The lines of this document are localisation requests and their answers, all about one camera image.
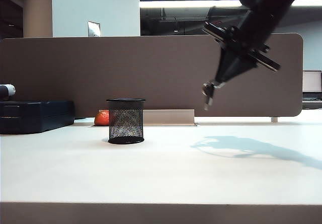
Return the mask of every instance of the white wall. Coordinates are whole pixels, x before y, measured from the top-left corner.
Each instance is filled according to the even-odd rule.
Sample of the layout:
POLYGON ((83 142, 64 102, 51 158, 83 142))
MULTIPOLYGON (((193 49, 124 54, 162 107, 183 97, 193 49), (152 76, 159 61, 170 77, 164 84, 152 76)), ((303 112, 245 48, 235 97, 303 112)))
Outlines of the white wall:
POLYGON ((304 39, 303 68, 322 70, 322 21, 277 28, 275 33, 299 33, 304 39))
POLYGON ((53 36, 87 37, 88 21, 101 36, 139 36, 140 0, 52 0, 53 36))

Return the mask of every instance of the fluorescent light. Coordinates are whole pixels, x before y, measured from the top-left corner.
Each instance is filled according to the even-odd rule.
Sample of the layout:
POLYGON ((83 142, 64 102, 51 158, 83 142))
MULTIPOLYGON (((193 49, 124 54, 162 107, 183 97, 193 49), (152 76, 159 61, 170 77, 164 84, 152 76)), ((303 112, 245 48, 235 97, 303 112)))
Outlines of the fluorescent light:
POLYGON ((322 6, 322 0, 295 0, 292 6, 322 6))
MULTIPOLYGON (((236 8, 242 6, 239 0, 189 0, 189 1, 141 1, 140 8, 236 8)), ((292 6, 322 6, 322 0, 295 0, 292 6)))
POLYGON ((240 7, 239 0, 142 1, 140 8, 209 8, 240 7))

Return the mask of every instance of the gray partition panel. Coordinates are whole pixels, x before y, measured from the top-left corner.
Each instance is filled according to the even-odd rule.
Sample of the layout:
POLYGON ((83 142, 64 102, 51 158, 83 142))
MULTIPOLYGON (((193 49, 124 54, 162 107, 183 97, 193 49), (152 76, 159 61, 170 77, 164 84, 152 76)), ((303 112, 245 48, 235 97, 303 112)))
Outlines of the gray partition panel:
POLYGON ((302 107, 303 40, 274 34, 263 66, 216 92, 204 111, 202 84, 214 77, 220 48, 208 35, 5 39, 0 81, 15 100, 74 100, 77 116, 94 116, 108 98, 146 98, 146 109, 195 109, 196 116, 295 116, 302 107))

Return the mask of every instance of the black toolbox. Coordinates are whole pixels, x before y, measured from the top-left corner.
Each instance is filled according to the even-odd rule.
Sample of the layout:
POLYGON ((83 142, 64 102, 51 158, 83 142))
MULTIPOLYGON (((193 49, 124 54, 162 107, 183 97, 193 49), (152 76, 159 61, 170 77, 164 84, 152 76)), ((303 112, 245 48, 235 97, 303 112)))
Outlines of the black toolbox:
POLYGON ((0 102, 0 133, 44 132, 71 125, 75 120, 73 101, 0 102))

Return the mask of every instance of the orange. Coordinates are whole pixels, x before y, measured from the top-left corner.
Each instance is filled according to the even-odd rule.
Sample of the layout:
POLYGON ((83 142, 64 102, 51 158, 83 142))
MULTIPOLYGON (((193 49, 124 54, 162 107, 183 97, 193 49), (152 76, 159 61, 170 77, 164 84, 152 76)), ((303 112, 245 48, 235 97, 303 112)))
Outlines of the orange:
POLYGON ((101 110, 95 117, 95 126, 108 126, 110 123, 109 110, 101 110))

